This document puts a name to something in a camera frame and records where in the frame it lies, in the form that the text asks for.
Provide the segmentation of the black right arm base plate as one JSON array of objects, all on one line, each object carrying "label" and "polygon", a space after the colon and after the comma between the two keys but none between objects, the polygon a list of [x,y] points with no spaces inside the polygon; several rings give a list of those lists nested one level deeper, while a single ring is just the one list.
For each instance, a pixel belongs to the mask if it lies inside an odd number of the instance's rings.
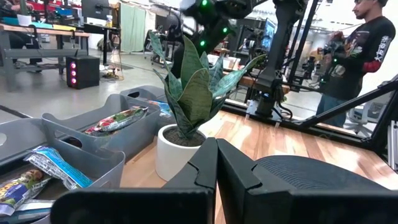
[{"label": "black right arm base plate", "polygon": [[246,110],[246,114],[251,119],[265,123],[281,122],[284,118],[279,107],[275,104],[275,101],[266,101],[263,98],[258,101],[251,100]]}]

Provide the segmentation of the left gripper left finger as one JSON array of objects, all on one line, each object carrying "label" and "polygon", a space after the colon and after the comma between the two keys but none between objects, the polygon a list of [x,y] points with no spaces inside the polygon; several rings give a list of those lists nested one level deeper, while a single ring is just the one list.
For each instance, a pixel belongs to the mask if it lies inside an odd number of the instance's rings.
[{"label": "left gripper left finger", "polygon": [[161,188],[80,189],[62,195],[51,224],[214,224],[218,144],[208,138]]}]

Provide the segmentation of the silver-backed blue granola bar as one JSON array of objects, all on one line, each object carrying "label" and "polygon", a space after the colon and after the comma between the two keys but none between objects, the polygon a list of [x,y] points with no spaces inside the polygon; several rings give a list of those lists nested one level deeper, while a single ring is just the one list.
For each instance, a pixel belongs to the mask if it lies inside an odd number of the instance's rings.
[{"label": "silver-backed blue granola bar", "polygon": [[54,200],[27,200],[11,216],[1,216],[0,224],[27,224],[45,218]]}]

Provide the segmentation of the white office chair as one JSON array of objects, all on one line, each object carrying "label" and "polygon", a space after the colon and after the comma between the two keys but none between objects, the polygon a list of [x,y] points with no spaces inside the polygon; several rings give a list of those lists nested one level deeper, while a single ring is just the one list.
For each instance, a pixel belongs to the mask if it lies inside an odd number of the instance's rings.
[{"label": "white office chair", "polygon": [[364,137],[370,137],[372,130],[366,127],[368,123],[377,123],[386,109],[386,104],[376,101],[369,101],[364,105],[349,110],[345,129],[360,133]]}]

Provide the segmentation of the white plant pot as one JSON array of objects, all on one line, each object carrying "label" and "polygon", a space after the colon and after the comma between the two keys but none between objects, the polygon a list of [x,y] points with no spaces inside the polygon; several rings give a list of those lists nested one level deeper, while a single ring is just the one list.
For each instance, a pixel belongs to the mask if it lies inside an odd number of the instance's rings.
[{"label": "white plant pot", "polygon": [[165,181],[169,181],[183,168],[207,138],[201,131],[197,131],[197,134],[202,139],[199,145],[193,147],[180,146],[165,138],[165,133],[167,131],[176,128],[176,124],[170,124],[160,128],[158,132],[155,171],[157,175]]}]

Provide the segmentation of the wooden top desk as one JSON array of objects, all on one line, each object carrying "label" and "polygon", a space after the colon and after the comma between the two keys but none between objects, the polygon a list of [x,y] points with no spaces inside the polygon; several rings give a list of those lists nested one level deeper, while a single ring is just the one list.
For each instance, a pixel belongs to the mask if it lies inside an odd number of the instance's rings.
[{"label": "wooden top desk", "polygon": [[[39,38],[40,34],[54,35],[57,40],[56,49],[13,49],[9,46],[9,33],[23,32],[32,34],[35,38]],[[63,37],[71,38],[71,43],[78,40],[79,46],[72,49],[65,49],[63,47]],[[0,23],[0,57],[2,65],[0,66],[1,75],[13,75],[24,71],[38,71],[50,69],[63,69],[65,66],[65,58],[77,55],[88,55],[88,33],[75,32],[74,30],[59,30],[36,28],[33,25],[26,26],[12,26]],[[56,58],[55,63],[44,65],[16,65],[13,63],[14,59],[30,59],[30,58]]]}]

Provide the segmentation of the black computer monitor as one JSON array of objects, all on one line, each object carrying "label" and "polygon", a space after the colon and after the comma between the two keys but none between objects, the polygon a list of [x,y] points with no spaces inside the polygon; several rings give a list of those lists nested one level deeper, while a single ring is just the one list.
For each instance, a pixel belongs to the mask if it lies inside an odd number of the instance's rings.
[{"label": "black computer monitor", "polygon": [[111,9],[108,0],[81,0],[83,17],[106,20]]}]

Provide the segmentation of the purple yellow granola bar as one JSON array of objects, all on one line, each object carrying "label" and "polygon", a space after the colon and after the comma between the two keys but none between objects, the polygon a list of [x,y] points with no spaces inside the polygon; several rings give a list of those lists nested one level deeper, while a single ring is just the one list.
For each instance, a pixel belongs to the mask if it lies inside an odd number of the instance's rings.
[{"label": "purple yellow granola bar", "polygon": [[0,216],[11,216],[26,200],[36,197],[51,180],[39,169],[31,169],[0,186]]}]

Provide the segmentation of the red green granola bar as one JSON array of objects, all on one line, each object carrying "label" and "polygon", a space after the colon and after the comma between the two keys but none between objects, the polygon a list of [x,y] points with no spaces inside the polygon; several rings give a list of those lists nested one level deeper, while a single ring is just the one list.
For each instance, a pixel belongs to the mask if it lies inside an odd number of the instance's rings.
[{"label": "red green granola bar", "polygon": [[144,118],[147,115],[148,109],[148,107],[133,106],[128,110],[98,121],[94,126],[86,129],[83,133],[94,137],[110,136]]}]

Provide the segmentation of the green and blue granola bar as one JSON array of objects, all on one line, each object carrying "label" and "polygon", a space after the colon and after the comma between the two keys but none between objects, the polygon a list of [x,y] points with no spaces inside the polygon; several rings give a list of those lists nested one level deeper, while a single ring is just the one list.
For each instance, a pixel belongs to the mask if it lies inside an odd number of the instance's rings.
[{"label": "green and blue granola bar", "polygon": [[157,105],[160,108],[160,115],[164,117],[171,117],[173,115],[172,110],[170,109],[170,106],[168,103],[162,102],[162,101],[156,101],[156,100],[149,100],[149,103],[153,105]]}]

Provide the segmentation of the round dark woven placemat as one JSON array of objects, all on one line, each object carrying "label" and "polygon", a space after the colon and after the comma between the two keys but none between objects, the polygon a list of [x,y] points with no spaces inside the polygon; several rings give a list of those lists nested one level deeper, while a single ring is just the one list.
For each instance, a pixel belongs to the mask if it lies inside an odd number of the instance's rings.
[{"label": "round dark woven placemat", "polygon": [[298,189],[386,189],[359,174],[308,157],[267,156],[256,162],[274,176]]}]

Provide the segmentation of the person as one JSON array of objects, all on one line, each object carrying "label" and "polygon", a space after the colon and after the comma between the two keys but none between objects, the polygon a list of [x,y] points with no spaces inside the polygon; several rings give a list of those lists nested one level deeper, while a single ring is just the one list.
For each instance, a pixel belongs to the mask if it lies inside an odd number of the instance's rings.
[{"label": "person", "polygon": [[[16,17],[21,7],[16,0],[0,0],[0,21],[3,17]],[[23,32],[9,31],[9,41],[12,49],[40,49],[37,39]]]},{"label": "person", "polygon": [[317,115],[359,96],[363,77],[377,72],[396,36],[393,23],[383,16],[382,10],[388,0],[354,0],[353,12],[365,23],[348,37],[335,32],[333,37],[344,43],[344,51],[326,55],[326,74],[329,80],[322,88]]}]

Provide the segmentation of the silver aluminium rail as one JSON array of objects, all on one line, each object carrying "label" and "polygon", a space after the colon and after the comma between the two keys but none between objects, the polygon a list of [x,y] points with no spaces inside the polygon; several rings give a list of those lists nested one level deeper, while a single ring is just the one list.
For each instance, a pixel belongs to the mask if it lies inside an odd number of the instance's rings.
[{"label": "silver aluminium rail", "polygon": [[391,121],[387,130],[387,161],[392,170],[398,171],[398,121]]}]

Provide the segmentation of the green snake plant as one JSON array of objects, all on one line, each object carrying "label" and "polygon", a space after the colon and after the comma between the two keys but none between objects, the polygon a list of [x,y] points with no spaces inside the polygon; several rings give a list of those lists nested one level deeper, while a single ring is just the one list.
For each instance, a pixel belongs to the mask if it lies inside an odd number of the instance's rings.
[{"label": "green snake plant", "polygon": [[206,53],[199,55],[186,36],[183,36],[183,41],[180,77],[177,78],[168,65],[165,66],[168,79],[158,71],[154,73],[164,84],[167,103],[176,119],[179,135],[191,139],[202,124],[219,112],[243,75],[267,55],[260,55],[242,69],[224,75],[223,57],[219,57],[210,67]]}]

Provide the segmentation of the blue-lit monitor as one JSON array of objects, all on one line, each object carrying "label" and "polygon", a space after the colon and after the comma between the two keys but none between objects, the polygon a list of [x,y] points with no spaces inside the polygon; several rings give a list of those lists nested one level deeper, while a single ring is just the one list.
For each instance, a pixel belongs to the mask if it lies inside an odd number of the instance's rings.
[{"label": "blue-lit monitor", "polygon": [[264,25],[264,35],[262,39],[262,46],[264,46],[267,51],[270,51],[271,49],[276,30],[277,24],[267,18]]}]

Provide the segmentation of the grey plastic bin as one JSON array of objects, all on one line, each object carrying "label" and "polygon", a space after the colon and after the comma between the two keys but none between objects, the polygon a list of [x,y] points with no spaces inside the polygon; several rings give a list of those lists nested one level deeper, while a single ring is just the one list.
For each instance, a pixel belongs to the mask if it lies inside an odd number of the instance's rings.
[{"label": "grey plastic bin", "polygon": [[[167,98],[165,96],[164,89],[152,85],[142,85],[128,90],[123,90],[120,92],[120,94],[141,101],[156,100],[167,103]],[[175,123],[176,121],[173,115],[169,118],[159,115],[157,130],[166,125],[175,124]]]},{"label": "grey plastic bin", "polygon": [[24,161],[30,150],[50,146],[64,160],[80,170],[92,187],[119,187],[125,154],[97,146],[81,132],[38,118],[24,118],[0,124],[0,184],[32,166]]},{"label": "grey plastic bin", "polygon": [[[147,108],[147,114],[110,136],[89,136],[84,131],[94,126],[99,120],[134,106]],[[72,118],[59,120],[50,113],[44,113],[42,119],[50,134],[63,139],[71,136],[81,142],[81,148],[90,153],[100,151],[122,151],[126,159],[141,152],[154,140],[160,108],[146,101],[137,100],[120,94],[109,95],[104,106]]]}]

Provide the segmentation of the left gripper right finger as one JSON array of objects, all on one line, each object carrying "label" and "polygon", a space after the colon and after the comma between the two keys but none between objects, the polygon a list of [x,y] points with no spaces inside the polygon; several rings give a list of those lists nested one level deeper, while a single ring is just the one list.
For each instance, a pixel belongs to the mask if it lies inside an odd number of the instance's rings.
[{"label": "left gripper right finger", "polygon": [[298,189],[217,142],[226,224],[398,224],[398,190]]}]

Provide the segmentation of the blue Quaker granola bar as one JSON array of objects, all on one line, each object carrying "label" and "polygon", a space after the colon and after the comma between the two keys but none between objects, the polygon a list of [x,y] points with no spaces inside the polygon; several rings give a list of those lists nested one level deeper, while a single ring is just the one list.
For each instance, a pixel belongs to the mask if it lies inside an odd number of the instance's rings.
[{"label": "blue Quaker granola bar", "polygon": [[93,181],[67,163],[60,153],[47,146],[39,146],[24,158],[46,174],[59,179],[68,190],[87,188]]}]

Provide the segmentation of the pale green curtain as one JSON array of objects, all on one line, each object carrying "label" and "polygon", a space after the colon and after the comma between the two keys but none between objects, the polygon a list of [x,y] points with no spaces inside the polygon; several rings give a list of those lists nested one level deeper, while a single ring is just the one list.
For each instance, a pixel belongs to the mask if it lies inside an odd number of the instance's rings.
[{"label": "pale green curtain", "polygon": [[128,53],[143,51],[145,24],[145,10],[126,3],[121,3],[121,51]]}]

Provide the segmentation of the black computer tower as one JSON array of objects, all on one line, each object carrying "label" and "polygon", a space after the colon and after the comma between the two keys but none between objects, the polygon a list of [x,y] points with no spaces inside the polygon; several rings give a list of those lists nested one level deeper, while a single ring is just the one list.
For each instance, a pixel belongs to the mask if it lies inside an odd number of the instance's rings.
[{"label": "black computer tower", "polygon": [[77,90],[100,84],[100,59],[90,55],[66,58],[67,86]]}]

